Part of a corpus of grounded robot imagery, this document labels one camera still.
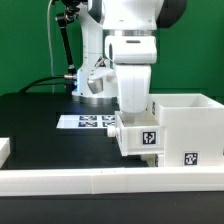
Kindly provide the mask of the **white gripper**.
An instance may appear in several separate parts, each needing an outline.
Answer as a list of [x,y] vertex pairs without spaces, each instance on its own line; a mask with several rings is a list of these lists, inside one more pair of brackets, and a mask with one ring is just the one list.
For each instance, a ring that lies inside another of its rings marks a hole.
[[142,114],[147,107],[150,87],[150,65],[117,65],[120,111],[128,115]]

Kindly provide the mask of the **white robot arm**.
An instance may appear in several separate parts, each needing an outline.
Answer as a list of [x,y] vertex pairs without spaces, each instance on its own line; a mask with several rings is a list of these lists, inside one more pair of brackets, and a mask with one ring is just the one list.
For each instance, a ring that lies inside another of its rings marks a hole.
[[80,5],[83,63],[73,96],[91,102],[118,100],[122,113],[147,107],[159,28],[173,26],[187,0],[87,0]]

